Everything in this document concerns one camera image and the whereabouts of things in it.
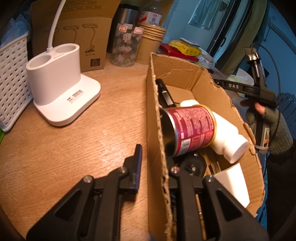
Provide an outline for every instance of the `lamp pen holder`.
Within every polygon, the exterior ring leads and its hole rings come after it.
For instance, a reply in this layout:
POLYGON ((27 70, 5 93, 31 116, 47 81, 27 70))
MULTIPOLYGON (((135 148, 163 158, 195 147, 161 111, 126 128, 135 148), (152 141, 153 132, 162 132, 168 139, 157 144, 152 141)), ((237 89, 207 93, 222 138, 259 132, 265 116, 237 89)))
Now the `lamp pen holder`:
POLYGON ((34 105, 53 126, 70 124, 100 96, 99 82, 80 72, 79 49, 62 44, 26 65, 34 105))

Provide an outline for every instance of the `person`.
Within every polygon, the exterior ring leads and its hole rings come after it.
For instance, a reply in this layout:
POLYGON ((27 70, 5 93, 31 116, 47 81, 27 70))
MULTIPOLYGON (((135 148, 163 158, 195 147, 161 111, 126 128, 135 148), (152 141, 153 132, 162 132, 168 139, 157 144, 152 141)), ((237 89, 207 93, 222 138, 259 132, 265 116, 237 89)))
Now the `person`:
MULTIPOLYGON (((240 102, 249 106, 246 119, 254 132, 255 111, 270 122, 270 137, 278 123, 278 110, 272 110, 249 99, 240 102)), ((278 130, 270 142, 266 159, 268 196, 266 200, 267 231, 272 240, 296 240, 296 140, 292 138, 281 114, 278 130)))

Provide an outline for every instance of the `wooden table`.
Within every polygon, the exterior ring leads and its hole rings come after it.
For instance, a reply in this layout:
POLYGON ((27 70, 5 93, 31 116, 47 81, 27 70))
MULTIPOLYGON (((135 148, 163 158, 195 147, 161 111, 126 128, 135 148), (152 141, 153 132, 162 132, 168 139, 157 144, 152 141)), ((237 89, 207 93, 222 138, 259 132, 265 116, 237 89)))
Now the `wooden table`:
POLYGON ((31 102, 0 145, 0 205, 21 233, 40 219, 81 178, 105 176, 143 145, 136 202, 125 202, 121 240, 150 240, 147 210, 146 73, 135 63, 86 72, 101 96, 72 124, 57 128, 31 102))

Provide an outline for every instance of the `plastic bottle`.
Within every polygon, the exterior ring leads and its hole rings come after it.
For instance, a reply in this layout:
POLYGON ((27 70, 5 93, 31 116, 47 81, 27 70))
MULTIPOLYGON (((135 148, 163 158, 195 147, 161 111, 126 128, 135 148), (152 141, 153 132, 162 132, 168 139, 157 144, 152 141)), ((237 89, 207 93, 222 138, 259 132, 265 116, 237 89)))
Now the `plastic bottle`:
MULTIPOLYGON (((196 100, 185 100, 180 103, 180 107, 198 105, 196 100)), ((217 123, 216 136, 210 147, 231 164, 238 161, 249 146, 248 140, 239 134, 238 129, 225 120, 223 117, 213 112, 217 123)))
POLYGON ((151 0, 145 4, 139 16, 139 23, 147 23, 159 26, 159 22, 163 16, 161 0, 151 0))

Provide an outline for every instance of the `plastic basket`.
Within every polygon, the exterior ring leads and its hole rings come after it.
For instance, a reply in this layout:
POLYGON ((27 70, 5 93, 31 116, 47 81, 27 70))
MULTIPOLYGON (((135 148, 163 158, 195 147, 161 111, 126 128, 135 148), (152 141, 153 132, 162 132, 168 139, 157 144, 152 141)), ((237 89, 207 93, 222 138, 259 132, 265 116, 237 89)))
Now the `plastic basket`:
POLYGON ((27 34, 0 49, 0 128, 11 129, 33 99, 27 80, 27 34))

